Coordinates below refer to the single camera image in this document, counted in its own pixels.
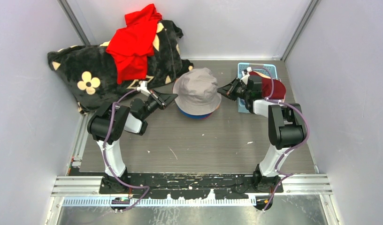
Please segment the grey bucket hat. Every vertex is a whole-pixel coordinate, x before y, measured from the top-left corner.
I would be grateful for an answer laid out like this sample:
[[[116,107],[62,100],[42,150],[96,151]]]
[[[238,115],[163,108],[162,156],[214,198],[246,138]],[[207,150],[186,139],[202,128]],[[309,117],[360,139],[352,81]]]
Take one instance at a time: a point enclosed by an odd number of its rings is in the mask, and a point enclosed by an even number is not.
[[[184,112],[192,115],[203,115],[222,102],[217,92],[218,81],[212,71],[206,67],[194,68],[180,76],[174,83],[173,93],[178,97],[175,103]]]

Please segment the blue bucket hat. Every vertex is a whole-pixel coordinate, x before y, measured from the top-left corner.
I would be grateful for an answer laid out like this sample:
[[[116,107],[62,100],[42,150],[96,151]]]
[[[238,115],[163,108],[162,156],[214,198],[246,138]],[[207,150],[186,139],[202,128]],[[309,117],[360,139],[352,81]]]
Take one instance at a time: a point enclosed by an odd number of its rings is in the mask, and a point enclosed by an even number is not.
[[[182,115],[186,116],[189,119],[203,120],[203,119],[206,119],[212,115],[212,113],[203,114],[203,115],[192,115],[192,114],[188,114],[188,113],[184,112],[180,108],[178,108],[178,110],[180,111],[180,113]]]

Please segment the light blue plastic basket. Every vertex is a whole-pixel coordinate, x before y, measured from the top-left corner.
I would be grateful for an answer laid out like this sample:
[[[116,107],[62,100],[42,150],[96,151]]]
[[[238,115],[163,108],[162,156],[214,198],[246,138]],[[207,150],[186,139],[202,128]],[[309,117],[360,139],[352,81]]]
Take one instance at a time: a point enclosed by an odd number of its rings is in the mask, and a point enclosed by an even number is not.
[[[269,76],[269,73],[266,71],[268,70],[271,77],[275,80],[282,81],[281,78],[277,74],[277,68],[274,64],[262,64],[262,63],[247,63],[247,62],[240,62],[237,65],[237,77],[242,79],[243,77],[243,70],[247,69],[248,67],[251,67],[251,69],[255,72],[262,73],[266,76]],[[248,110],[245,107],[245,102],[241,98],[237,99],[237,110],[239,113],[248,113]]]

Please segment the dark red hat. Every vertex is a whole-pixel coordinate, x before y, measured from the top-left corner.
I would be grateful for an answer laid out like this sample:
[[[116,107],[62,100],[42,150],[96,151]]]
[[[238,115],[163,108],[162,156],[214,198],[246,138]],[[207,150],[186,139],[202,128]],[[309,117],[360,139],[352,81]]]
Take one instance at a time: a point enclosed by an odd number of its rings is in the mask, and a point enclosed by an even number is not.
[[[250,72],[249,75],[249,78],[257,80],[258,84],[254,86],[257,87],[257,91],[261,93],[263,98],[285,99],[286,87],[281,81],[255,71]]]

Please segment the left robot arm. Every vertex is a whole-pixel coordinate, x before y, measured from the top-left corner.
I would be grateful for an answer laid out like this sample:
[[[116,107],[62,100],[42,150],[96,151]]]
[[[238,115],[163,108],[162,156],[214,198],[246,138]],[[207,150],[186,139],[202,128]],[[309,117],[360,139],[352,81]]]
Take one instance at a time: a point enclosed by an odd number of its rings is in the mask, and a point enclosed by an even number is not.
[[[105,102],[98,108],[88,122],[87,131],[98,144],[105,164],[106,181],[117,193],[125,193],[134,188],[129,183],[127,166],[125,165],[120,147],[120,138],[124,131],[143,135],[148,123],[146,121],[157,109],[164,110],[178,97],[177,94],[160,93],[155,90],[144,90],[146,100],[135,98],[129,106],[120,104],[121,100],[134,90],[125,94],[120,100]]]

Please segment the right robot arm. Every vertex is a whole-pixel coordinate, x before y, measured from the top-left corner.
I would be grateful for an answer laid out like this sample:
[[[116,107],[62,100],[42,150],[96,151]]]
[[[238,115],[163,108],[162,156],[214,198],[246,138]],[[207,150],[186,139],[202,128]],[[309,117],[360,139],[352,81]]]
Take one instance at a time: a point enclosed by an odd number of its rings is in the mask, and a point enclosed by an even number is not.
[[[280,168],[295,148],[308,138],[308,128],[299,104],[283,102],[286,88],[277,79],[261,75],[235,78],[218,89],[218,93],[230,99],[242,99],[245,108],[268,120],[269,149],[257,165],[251,180],[258,192],[266,192],[280,183]]]

